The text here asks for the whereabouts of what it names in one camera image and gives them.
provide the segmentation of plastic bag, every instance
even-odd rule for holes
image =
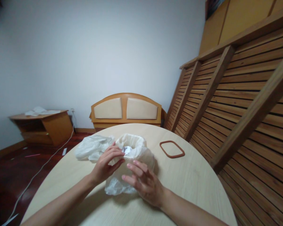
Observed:
[[[75,149],[75,157],[78,160],[89,159],[95,163],[113,142],[114,137],[104,137],[101,135],[85,137]]]
[[[135,188],[123,181],[122,175],[132,175],[131,170],[127,168],[128,163],[138,160],[148,165],[148,168],[154,169],[154,155],[147,148],[147,142],[144,138],[124,134],[117,139],[116,143],[123,152],[125,152],[125,162],[106,180],[105,192],[107,195],[118,195],[121,193],[133,194]],[[110,164],[114,165],[120,158],[114,158]]]

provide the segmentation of hand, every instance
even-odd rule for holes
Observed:
[[[123,153],[122,150],[115,145],[115,142],[113,142],[113,144],[106,149],[106,151],[98,159],[93,171],[89,175],[95,186],[111,176],[114,171],[117,170],[123,162],[125,162],[125,160],[120,159],[113,166],[108,165],[108,163],[112,159],[116,157],[123,157],[124,155],[125,153]]]
[[[122,179],[133,186],[139,195],[153,206],[162,207],[166,188],[161,184],[157,176],[148,169],[144,163],[134,160],[127,167],[132,171],[132,176],[123,175]]]

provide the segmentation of white wall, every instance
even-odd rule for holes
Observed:
[[[142,94],[167,111],[179,66],[198,55],[205,22],[204,0],[3,5],[0,116],[37,105],[74,108],[78,128],[93,128],[91,105],[114,93]],[[12,128],[12,143],[21,140],[12,123],[4,125],[1,134]],[[0,149],[10,145],[0,137],[3,143]]]

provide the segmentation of wooden table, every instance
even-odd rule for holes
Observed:
[[[227,224],[237,225],[233,209],[218,177],[193,146],[168,130],[148,124],[123,124],[96,134],[113,135],[117,139],[124,133],[140,135],[146,139],[147,147],[157,160],[158,177],[164,186]],[[186,155],[177,159],[168,158],[159,146],[161,141],[166,140],[175,141]],[[163,147],[170,155],[180,153],[172,143],[163,144]],[[74,155],[75,148],[69,151],[45,178],[22,222],[92,171],[95,164],[78,161]],[[175,225],[166,215],[150,207],[138,195],[108,196],[104,187],[105,182],[86,197],[71,213],[67,225]]]
[[[67,110],[61,110],[57,114],[38,116],[20,114],[9,118],[17,125],[27,143],[57,146],[69,139],[72,133]]]

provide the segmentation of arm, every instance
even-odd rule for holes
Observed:
[[[133,186],[140,196],[153,206],[160,208],[177,225],[226,225],[224,222],[179,197],[165,188],[147,165],[134,160],[127,167],[132,176],[123,175],[122,179]]]
[[[119,160],[113,166],[108,165],[108,163],[113,158],[122,156],[124,156],[124,153],[115,146],[114,142],[112,146],[107,148],[100,156],[90,174],[28,218],[22,226],[51,226],[62,224],[70,210],[78,206],[98,184],[111,176],[124,162],[124,159]]]

